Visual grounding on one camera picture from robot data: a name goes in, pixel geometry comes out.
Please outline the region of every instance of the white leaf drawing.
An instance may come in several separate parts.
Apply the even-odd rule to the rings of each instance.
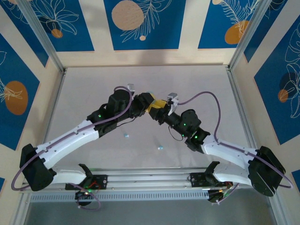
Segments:
[[[4,63],[4,60],[6,58],[7,52],[0,51],[0,66]],[[22,96],[20,96],[22,91],[13,91],[6,87],[2,80],[0,79],[0,101],[3,102],[6,98],[9,100],[9,97],[14,97],[18,99],[22,99]]]
[[[253,0],[252,3],[248,0],[245,7],[240,5],[239,0],[222,0],[219,5],[223,7],[225,16],[231,20],[233,25],[239,28],[239,37],[241,37],[245,31],[244,21],[254,13],[260,0]]]
[[[285,84],[284,90],[290,100],[292,119],[300,115],[300,23],[290,37],[285,53],[285,61],[288,63],[286,69],[289,73],[289,81]]]
[[[11,14],[15,18],[21,20],[25,24],[28,24],[27,20],[25,19],[25,17],[23,16],[22,12],[20,11],[19,7],[16,4],[14,4],[8,0],[1,0],[1,1],[5,5],[5,7],[10,10]]]
[[[264,15],[269,19],[271,11],[278,11],[278,10],[280,10],[281,7],[283,6],[284,2],[285,2],[285,0],[273,0],[270,3],[270,5],[269,5],[269,7],[268,7],[268,9],[267,9],[267,11],[266,11],[266,13]]]
[[[7,6],[14,17],[28,24],[16,4],[8,0],[1,1],[5,3],[5,6]],[[77,34],[77,29],[72,22],[77,21],[79,15],[65,10],[66,4],[64,0],[32,0],[29,1],[29,3],[40,22],[42,24],[45,23],[46,28],[50,29],[50,32],[56,29],[59,31],[67,31],[74,35]]]
[[[142,10],[144,21],[134,30],[124,30],[121,37],[124,37],[122,43],[134,38],[135,40],[141,36],[147,37],[151,30],[155,29],[156,24],[159,25],[160,19],[158,13],[168,8],[172,0],[135,0],[135,2]]]

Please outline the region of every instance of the purple cable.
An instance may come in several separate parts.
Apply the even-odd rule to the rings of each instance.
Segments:
[[[132,103],[132,94],[131,94],[130,90],[129,90],[127,87],[124,87],[124,86],[117,86],[117,87],[115,87],[115,88],[113,89],[113,91],[116,91],[117,89],[125,89],[125,90],[129,93],[129,103],[128,103],[128,105],[126,106],[125,110],[122,111],[120,114],[118,114],[118,115],[116,115],[116,116],[113,116],[113,117],[111,117],[111,118],[108,118],[108,119],[106,119],[106,120],[102,120],[102,121],[99,121],[99,122],[96,122],[96,123],[87,125],[87,126],[81,128],[81,129],[79,129],[78,132],[84,131],[84,130],[86,130],[86,129],[89,129],[89,128],[91,128],[91,127],[94,127],[94,126],[99,125],[99,124],[102,124],[102,123],[106,123],[106,122],[115,120],[115,119],[119,118],[120,116],[124,115],[124,113],[127,112],[127,110],[130,108],[131,103]],[[70,133],[70,134],[68,134],[68,135],[66,135],[66,136],[64,136],[64,137],[62,137],[61,139],[58,139],[57,141],[53,142],[53,143],[50,144],[48,147],[46,147],[46,150],[49,150],[49,149],[52,148],[53,146],[55,146],[55,145],[61,143],[62,141],[66,140],[67,138],[69,138],[69,137],[71,137],[71,136],[73,136],[73,135],[75,135],[75,134],[76,134],[75,132],[72,132],[72,133]],[[27,161],[27,162],[19,169],[19,171],[16,173],[16,175],[15,175],[15,177],[13,178],[13,181],[12,181],[12,183],[11,183],[11,189],[12,189],[12,190],[14,190],[14,191],[23,191],[23,190],[25,190],[25,189],[27,189],[27,188],[30,187],[29,185],[27,185],[27,186],[24,186],[24,187],[21,187],[21,188],[16,188],[16,187],[15,187],[15,182],[16,182],[16,180],[18,179],[18,177],[20,176],[20,174],[23,172],[23,170],[24,170],[24,169],[25,169],[25,168],[26,168],[26,167],[27,167],[34,159],[36,159],[37,157],[39,157],[40,155],[42,155],[44,152],[45,152],[45,150],[42,150],[42,151],[40,151],[39,153],[37,153],[36,155],[34,155],[31,159],[29,159],[29,160],[28,160],[28,161]],[[85,192],[88,192],[86,189],[84,189],[84,188],[82,188],[82,187],[80,187],[80,186],[78,186],[78,185],[76,185],[76,184],[72,184],[72,183],[70,183],[70,184],[73,185],[73,186],[76,187],[76,188],[79,188],[79,189],[81,189],[81,190],[84,190]],[[92,194],[92,193],[89,193],[89,194],[90,194],[93,198],[95,198],[95,199],[97,200],[97,202],[99,203],[99,207],[98,207],[97,209],[87,209],[87,208],[85,208],[85,207],[81,207],[81,209],[84,209],[84,210],[98,210],[98,209],[100,209],[101,203],[100,203],[99,199],[97,199],[96,196],[95,196],[94,194]]]
[[[24,187],[20,187],[20,188],[16,188],[15,187],[15,182],[18,179],[18,177],[20,176],[20,174],[23,172],[23,170],[29,165],[29,163],[31,163],[33,160],[35,160],[37,157],[39,157],[40,155],[42,155],[45,151],[42,150],[40,151],[38,154],[34,155],[31,159],[29,159],[20,169],[19,171],[16,173],[15,177],[13,178],[13,181],[11,182],[11,189],[13,189],[14,191],[23,191],[26,188],[29,188],[30,186],[24,186]]]
[[[237,183],[236,185],[235,185],[235,187],[232,189],[232,191],[225,197],[225,198],[223,198],[222,200],[220,200],[220,201],[218,201],[218,202],[214,202],[214,203],[212,203],[213,205],[214,204],[220,204],[222,201],[224,201],[226,198],[228,198],[229,197],[229,195],[231,195],[234,191],[235,191],[235,189],[237,188],[239,186],[239,183]]]
[[[116,91],[117,89],[120,89],[120,88],[125,89],[125,90],[129,93],[129,103],[128,103],[127,107],[125,108],[125,110],[122,111],[120,114],[118,114],[118,115],[116,115],[116,116],[113,116],[113,117],[108,118],[108,119],[106,119],[106,120],[102,120],[102,121],[99,121],[99,122],[96,122],[96,123],[87,125],[87,126],[85,126],[85,127],[83,127],[83,128],[80,128],[80,129],[78,129],[77,132],[81,132],[81,131],[84,131],[84,130],[86,130],[86,129],[92,128],[92,127],[94,127],[94,126],[96,126],[96,125],[99,125],[99,124],[102,124],[102,123],[106,123],[106,122],[115,120],[115,119],[119,118],[120,116],[124,115],[124,113],[127,112],[127,110],[130,108],[131,103],[132,103],[132,94],[131,94],[130,90],[129,90],[127,87],[124,87],[124,86],[117,86],[117,87],[115,87],[115,88],[113,89],[113,91]],[[67,138],[69,138],[69,137],[71,137],[71,136],[73,136],[73,135],[75,135],[75,134],[76,134],[75,132],[72,132],[72,133],[70,133],[70,134],[68,134],[68,135],[66,135],[66,136],[64,136],[64,137],[62,137],[61,139],[59,139],[59,140],[53,142],[52,144],[48,145],[48,147],[46,148],[46,150],[49,150],[49,149],[52,148],[53,146],[55,146],[55,145],[61,143],[62,141],[66,140]]]
[[[231,148],[231,149],[234,149],[234,150],[237,150],[239,152],[242,152],[243,154],[245,154],[246,151],[242,150],[242,149],[239,149],[237,147],[234,147],[234,146],[231,146],[229,144],[225,144],[225,143],[222,143],[222,142],[218,142],[218,139],[217,139],[217,131],[218,131],[218,128],[219,128],[219,125],[220,125],[220,122],[221,122],[221,107],[220,107],[220,103],[219,103],[219,100],[218,98],[216,97],[216,95],[210,91],[203,91],[203,92],[200,92],[198,94],[196,94],[194,97],[192,97],[190,100],[186,101],[186,102],[182,102],[182,103],[178,103],[178,105],[185,105],[191,101],[193,101],[196,97],[198,97],[199,95],[202,95],[202,94],[210,94],[214,97],[216,103],[217,103],[217,108],[218,108],[218,111],[219,111],[219,117],[218,117],[218,120],[217,120],[217,126],[216,126],[216,129],[215,129],[215,132],[214,132],[214,138],[215,138],[215,141],[217,143],[219,143],[220,145],[223,145],[225,147],[228,147],[228,148]],[[251,152],[248,152],[248,155],[260,160],[262,163],[266,164],[268,167],[270,167],[272,170],[274,170],[276,173],[278,173],[282,178],[286,179],[287,182],[289,182],[290,186],[287,186],[287,185],[279,185],[280,187],[283,187],[283,188],[293,188],[294,185],[293,183],[291,182],[290,179],[288,179],[287,176],[285,176],[280,170],[278,170],[277,168],[275,168],[273,165],[271,165],[269,162],[267,162],[266,160],[264,160],[263,158],[260,158],[254,154],[252,154]]]

